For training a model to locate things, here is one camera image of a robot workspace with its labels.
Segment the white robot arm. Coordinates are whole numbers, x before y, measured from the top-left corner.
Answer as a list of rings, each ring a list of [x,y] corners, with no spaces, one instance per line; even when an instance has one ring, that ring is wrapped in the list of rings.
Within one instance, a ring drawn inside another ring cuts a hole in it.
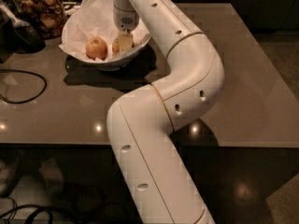
[[[221,58],[171,0],[113,0],[119,28],[144,22],[170,67],[108,110],[110,144],[144,224],[215,224],[170,135],[204,115],[224,83]]]

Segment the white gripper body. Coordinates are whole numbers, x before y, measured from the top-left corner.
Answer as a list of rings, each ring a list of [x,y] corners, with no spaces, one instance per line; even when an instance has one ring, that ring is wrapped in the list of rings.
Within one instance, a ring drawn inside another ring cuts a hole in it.
[[[139,24],[139,16],[129,0],[113,0],[113,21],[120,31],[131,33]]]

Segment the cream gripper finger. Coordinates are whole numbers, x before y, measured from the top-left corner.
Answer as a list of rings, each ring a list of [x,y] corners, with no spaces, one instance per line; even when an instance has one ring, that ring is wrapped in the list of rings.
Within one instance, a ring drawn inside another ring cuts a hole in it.
[[[125,51],[130,49],[134,44],[134,39],[131,34],[128,33],[119,33],[118,35],[120,51]]]

